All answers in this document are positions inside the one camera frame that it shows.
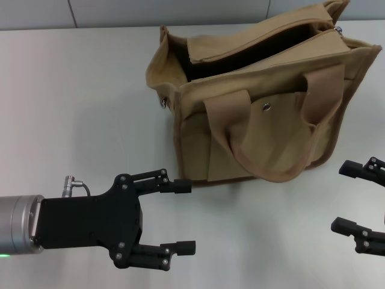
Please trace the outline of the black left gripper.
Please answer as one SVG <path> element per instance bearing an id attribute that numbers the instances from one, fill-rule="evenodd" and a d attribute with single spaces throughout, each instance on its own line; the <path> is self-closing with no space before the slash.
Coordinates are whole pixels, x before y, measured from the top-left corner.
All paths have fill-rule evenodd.
<path id="1" fill-rule="evenodd" d="M 166 169 L 119 175 L 104 194 L 44 199 L 35 242 L 44 249 L 104 247 L 119 269 L 137 267 L 169 270 L 171 259 L 196 253 L 195 241 L 159 246 L 138 244 L 142 231 L 139 195 L 191 193 L 189 179 L 172 181 Z"/>

